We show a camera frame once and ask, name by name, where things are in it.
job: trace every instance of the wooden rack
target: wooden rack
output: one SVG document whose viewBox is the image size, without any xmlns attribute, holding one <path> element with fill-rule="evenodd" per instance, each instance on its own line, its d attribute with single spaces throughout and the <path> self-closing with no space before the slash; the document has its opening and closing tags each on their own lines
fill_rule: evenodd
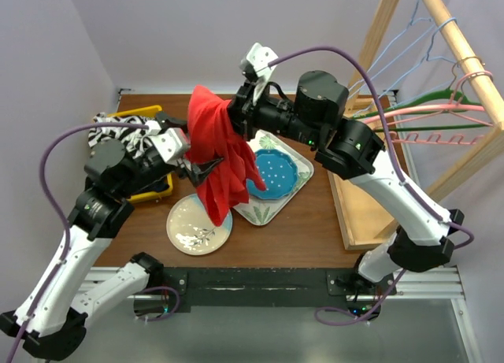
<svg viewBox="0 0 504 363">
<path fill-rule="evenodd" d="M 359 54 L 360 64 L 367 70 L 372 64 L 399 0 L 380 0 L 373 21 Z M 436 25 L 446 23 L 450 12 L 442 0 L 422 0 Z M 481 61 L 453 20 L 439 30 L 464 73 L 484 70 Z M 349 87 L 361 79 L 357 71 Z M 455 165 L 442 174 L 427 189 L 437 202 L 464 183 L 504 151 L 504 100 L 487 76 L 469 78 L 469 84 L 494 123 L 494 127 Z M 365 100 L 355 94 L 346 104 L 346 115 L 366 107 Z M 332 195 L 345 247 L 368 249 L 388 239 L 397 228 L 392 217 L 363 190 L 329 173 Z"/>
</svg>

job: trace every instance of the black and white striped fabric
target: black and white striped fabric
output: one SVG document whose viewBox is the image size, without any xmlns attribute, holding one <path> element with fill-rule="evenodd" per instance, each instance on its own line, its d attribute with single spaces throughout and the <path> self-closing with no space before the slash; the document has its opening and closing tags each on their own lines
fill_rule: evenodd
<svg viewBox="0 0 504 363">
<path fill-rule="evenodd" d="M 145 124 L 147 121 L 152 120 L 149 117 L 129 116 L 129 117 L 108 117 L 104 113 L 99 113 L 93 117 L 95 123 L 100 122 L 121 122 L 131 124 Z M 89 147 L 93 148 L 101 141 L 109 139 L 118 139 L 125 146 L 126 150 L 134 157 L 142 155 L 143 152 L 151 146 L 143 137 L 147 131 L 145 129 L 137 128 L 118 128 L 118 127 L 96 127 L 89 130 L 87 141 Z"/>
</svg>

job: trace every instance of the red towel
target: red towel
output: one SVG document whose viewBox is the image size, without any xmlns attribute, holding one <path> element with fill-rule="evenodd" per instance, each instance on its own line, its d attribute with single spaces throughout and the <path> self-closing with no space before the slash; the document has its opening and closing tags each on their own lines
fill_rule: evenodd
<svg viewBox="0 0 504 363">
<path fill-rule="evenodd" d="M 198 85 L 187 111 L 187 129 L 191 137 L 189 161 L 201 164 L 224 157 L 196 189 L 216 226 L 222 225 L 230 208 L 249 202 L 246 179 L 253 180 L 259 190 L 266 190 L 255 165 L 254 152 L 231 126 L 227 111 L 229 102 Z"/>
</svg>

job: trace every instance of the rectangular tray with leaf design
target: rectangular tray with leaf design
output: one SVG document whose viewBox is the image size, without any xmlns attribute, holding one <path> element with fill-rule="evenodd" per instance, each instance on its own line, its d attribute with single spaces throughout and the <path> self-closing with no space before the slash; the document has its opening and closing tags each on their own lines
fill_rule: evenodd
<svg viewBox="0 0 504 363">
<path fill-rule="evenodd" d="M 288 154 L 298 167 L 298 182 L 288 196 L 278 200 L 261 200 L 252 196 L 248 204 L 241 203 L 234 207 L 236 212 L 245 217 L 251 224 L 261 226 L 270 222 L 298 193 L 301 187 L 308 182 L 313 175 L 313 165 L 282 140 L 266 131 L 259 130 L 255 138 L 248 143 L 254 152 L 260 149 L 277 149 Z"/>
</svg>

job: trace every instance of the yellow container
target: yellow container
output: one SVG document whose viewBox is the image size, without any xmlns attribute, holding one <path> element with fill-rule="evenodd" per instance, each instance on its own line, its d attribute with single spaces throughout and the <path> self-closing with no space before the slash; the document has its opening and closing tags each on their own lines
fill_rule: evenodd
<svg viewBox="0 0 504 363">
<path fill-rule="evenodd" d="M 156 115 L 156 113 L 159 113 L 162 110 L 163 109 L 161 106 L 155 105 L 155 106 L 143 107 L 141 109 L 130 109 L 129 111 L 123 111 L 121 113 L 111 113 L 107 116 L 108 117 L 127 117 L 127 116 L 131 116 L 131 115 L 138 115 L 141 117 L 154 117 Z M 169 186 L 168 190 L 165 190 L 162 192 L 149 191 L 149 192 L 144 192 L 143 194 L 133 195 L 129 198 L 129 201 L 131 203 L 140 203 L 140 202 L 145 202 L 147 200 L 161 199 L 166 196 L 169 196 L 172 194 L 172 191 L 173 191 L 172 173 L 169 173 L 166 176 L 166 183 Z"/>
</svg>

